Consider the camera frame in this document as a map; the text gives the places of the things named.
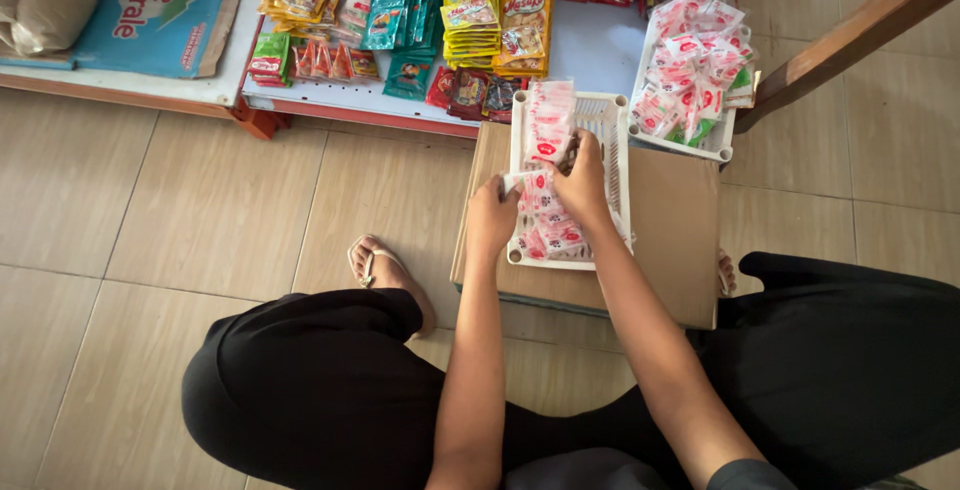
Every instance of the cardboard box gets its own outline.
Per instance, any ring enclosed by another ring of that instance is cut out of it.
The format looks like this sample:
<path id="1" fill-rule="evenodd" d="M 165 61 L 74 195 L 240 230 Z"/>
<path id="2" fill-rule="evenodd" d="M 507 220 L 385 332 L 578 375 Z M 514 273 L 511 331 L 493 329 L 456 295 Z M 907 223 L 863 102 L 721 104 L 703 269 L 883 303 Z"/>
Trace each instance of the cardboard box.
<path id="1" fill-rule="evenodd" d="M 480 127 L 467 197 L 493 175 L 507 170 L 510 127 Z M 707 160 L 630 147 L 630 220 L 633 254 L 677 323 L 714 328 L 717 277 L 717 221 L 720 176 Z M 450 281 L 463 285 L 464 201 Z M 496 266 L 500 298 L 536 306 L 607 316 L 596 273 L 512 265 L 506 249 Z"/>

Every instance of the white plastic basket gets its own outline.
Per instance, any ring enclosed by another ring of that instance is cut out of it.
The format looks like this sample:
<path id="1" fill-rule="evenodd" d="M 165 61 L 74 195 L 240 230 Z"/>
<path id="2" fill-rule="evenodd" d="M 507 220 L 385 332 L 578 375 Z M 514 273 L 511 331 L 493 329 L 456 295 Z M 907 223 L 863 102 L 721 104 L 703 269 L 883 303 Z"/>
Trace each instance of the white plastic basket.
<path id="1" fill-rule="evenodd" d="M 578 92 L 573 118 L 577 128 L 589 130 L 600 141 L 605 170 L 606 201 L 620 217 L 620 222 L 631 236 L 630 228 L 630 179 L 628 177 L 627 136 L 630 133 L 630 101 L 617 94 Z M 518 173 L 523 168 L 523 118 L 526 113 L 527 96 L 524 91 L 513 95 L 512 122 L 510 128 L 510 172 Z M 532 217 L 520 215 L 513 236 L 520 235 Z M 630 252 L 634 249 L 627 245 Z M 511 239 L 507 245 L 507 261 L 514 265 L 546 267 L 549 269 L 572 269 L 595 271 L 594 255 L 590 246 L 563 254 L 561 258 L 537 260 L 525 255 Z"/>
<path id="2" fill-rule="evenodd" d="M 638 90 L 643 88 L 643 83 L 646 81 L 647 68 L 650 66 L 650 58 L 654 55 L 654 47 L 659 37 L 654 30 L 651 30 L 651 27 L 653 27 L 653 25 L 647 26 L 646 38 L 643 41 L 643 55 L 640 58 L 640 66 L 636 69 L 636 81 L 633 83 L 634 95 L 637 94 Z M 628 117 L 628 120 L 633 117 L 629 115 L 629 105 Z M 636 144 L 645 149 L 666 150 L 687 156 L 706 158 L 717 163 L 727 163 L 734 157 L 734 147 L 731 146 L 731 142 L 734 140 L 734 122 L 736 118 L 736 108 L 726 109 L 720 122 L 717 123 L 716 127 L 713 128 L 713 131 L 711 131 L 707 137 L 697 144 L 696 148 L 647 135 L 640 131 L 640 127 L 636 125 L 634 125 L 630 131 L 630 139 L 637 140 L 638 143 Z"/>

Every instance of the white shelf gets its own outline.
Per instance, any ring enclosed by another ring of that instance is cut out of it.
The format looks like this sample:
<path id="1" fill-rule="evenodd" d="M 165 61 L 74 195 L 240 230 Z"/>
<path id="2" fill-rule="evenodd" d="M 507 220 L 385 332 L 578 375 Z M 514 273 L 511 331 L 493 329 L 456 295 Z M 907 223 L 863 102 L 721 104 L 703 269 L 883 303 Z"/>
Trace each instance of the white shelf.
<path id="1" fill-rule="evenodd" d="M 622 94 L 630 98 L 637 67 L 643 51 L 644 32 L 647 29 L 636 6 L 628 8 L 599 4 L 578 4 L 558 1 L 553 12 L 553 38 L 550 47 L 550 76 L 573 78 L 577 90 Z M 264 30 L 272 25 L 264 24 Z M 375 52 L 380 76 L 390 68 L 390 52 Z M 434 62 L 428 83 L 433 83 L 442 57 Z M 296 103 L 310 114 L 327 116 L 324 108 L 345 109 L 334 118 L 359 122 L 369 121 L 371 113 L 409 119 L 407 128 L 417 128 L 418 121 L 477 127 L 479 123 L 462 121 L 447 115 L 443 109 L 423 102 L 384 96 L 383 83 L 354 84 L 316 83 L 297 79 L 290 88 L 262 87 L 246 78 L 243 95 L 250 107 L 268 110 L 290 110 L 284 105 Z M 350 111 L 356 112 L 354 118 Z"/>
<path id="2" fill-rule="evenodd" d="M 210 103 L 226 107 L 236 105 L 238 89 L 247 67 L 247 58 L 260 22 L 259 0 L 240 0 L 236 19 L 211 78 L 172 79 L 129 72 L 78 69 L 46 70 L 0 66 L 0 76 L 40 79 L 163 98 L 175 101 Z"/>

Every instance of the white flip-flop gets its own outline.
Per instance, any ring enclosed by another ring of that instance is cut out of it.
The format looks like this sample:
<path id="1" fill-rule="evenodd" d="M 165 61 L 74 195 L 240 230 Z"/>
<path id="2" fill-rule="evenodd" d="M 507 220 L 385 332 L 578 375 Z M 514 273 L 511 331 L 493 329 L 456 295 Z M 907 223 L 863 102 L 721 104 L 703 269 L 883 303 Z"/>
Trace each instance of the white flip-flop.
<path id="1" fill-rule="evenodd" d="M 360 245 L 360 241 L 362 241 L 367 237 L 378 241 L 380 244 L 383 244 L 383 241 L 381 241 L 380 239 L 370 234 L 360 235 L 360 238 L 353 241 L 353 244 L 351 244 L 350 247 L 346 250 L 346 261 L 350 265 L 350 272 L 353 274 L 353 277 L 356 277 L 356 274 L 354 274 L 354 250 L 356 249 L 357 246 Z M 384 257 L 389 258 L 394 263 L 397 263 L 398 265 L 400 265 L 400 268 L 402 269 L 402 271 L 409 275 L 409 273 L 407 273 L 407 268 L 403 266 L 403 263 L 401 263 L 401 259 L 396 255 L 394 255 L 393 252 L 391 252 L 390 250 L 374 250 L 370 253 L 370 255 L 366 257 L 366 263 L 364 264 L 364 268 L 363 268 L 363 277 L 357 278 L 357 282 L 360 284 L 360 287 L 363 287 L 364 289 L 369 289 L 370 285 L 374 283 L 374 280 L 376 279 L 370 275 L 370 270 L 374 266 L 375 255 L 383 255 Z"/>

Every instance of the black pants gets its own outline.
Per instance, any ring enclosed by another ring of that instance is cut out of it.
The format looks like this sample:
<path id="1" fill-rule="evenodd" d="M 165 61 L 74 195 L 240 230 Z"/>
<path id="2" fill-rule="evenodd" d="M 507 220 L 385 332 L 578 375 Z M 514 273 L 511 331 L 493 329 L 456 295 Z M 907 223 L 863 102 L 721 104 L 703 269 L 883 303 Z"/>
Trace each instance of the black pants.
<path id="1" fill-rule="evenodd" d="M 765 291 L 721 300 L 698 351 L 763 454 L 800 488 L 851 490 L 960 447 L 960 290 L 752 253 Z M 186 426 L 213 457 L 292 488 L 422 489 L 444 373 L 403 346 L 402 290 L 291 295 L 217 321 L 183 377 Z M 688 487 L 638 387 L 546 417 L 507 404 L 504 472 L 615 447 Z"/>

